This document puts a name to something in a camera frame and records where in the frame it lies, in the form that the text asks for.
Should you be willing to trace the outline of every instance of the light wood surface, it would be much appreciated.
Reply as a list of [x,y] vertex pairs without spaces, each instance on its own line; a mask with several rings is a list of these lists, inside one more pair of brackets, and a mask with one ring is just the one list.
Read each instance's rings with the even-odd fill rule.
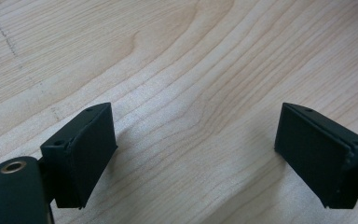
[[58,224],[358,223],[273,150],[282,102],[358,133],[358,1],[0,1],[0,162],[103,102],[119,148]]

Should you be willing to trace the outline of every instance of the metal ring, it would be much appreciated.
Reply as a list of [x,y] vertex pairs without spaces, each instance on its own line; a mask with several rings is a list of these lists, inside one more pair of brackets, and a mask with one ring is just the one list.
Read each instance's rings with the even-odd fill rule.
[[5,175],[13,174],[24,168],[26,164],[27,162],[25,161],[13,161],[2,167],[1,173]]

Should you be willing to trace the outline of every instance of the black bracket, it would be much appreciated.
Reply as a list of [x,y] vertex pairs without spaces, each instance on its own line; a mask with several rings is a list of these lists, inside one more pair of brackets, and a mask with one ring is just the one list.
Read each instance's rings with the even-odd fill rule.
[[358,134],[301,105],[283,104],[275,150],[329,208],[358,200]]
[[54,223],[60,208],[81,208],[117,148],[109,103],[83,110],[42,144],[43,157],[0,164],[0,223]]

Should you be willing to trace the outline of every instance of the black plastic part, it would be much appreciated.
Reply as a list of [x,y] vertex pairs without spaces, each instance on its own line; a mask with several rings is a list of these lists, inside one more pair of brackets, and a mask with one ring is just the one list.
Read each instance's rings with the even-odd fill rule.
[[52,223],[35,158],[0,164],[0,223]]
[[51,136],[41,146],[41,162],[53,172],[57,206],[85,207],[116,148],[109,103],[83,110]]
[[358,199],[358,134],[312,109],[285,103],[275,150],[324,206],[355,206]]

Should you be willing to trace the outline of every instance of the tabletop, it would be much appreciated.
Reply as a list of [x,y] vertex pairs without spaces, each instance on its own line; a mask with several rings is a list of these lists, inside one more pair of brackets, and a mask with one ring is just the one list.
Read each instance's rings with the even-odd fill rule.
[[105,102],[118,149],[58,224],[358,223],[274,151],[283,102],[358,133],[358,1],[0,0],[0,162]]

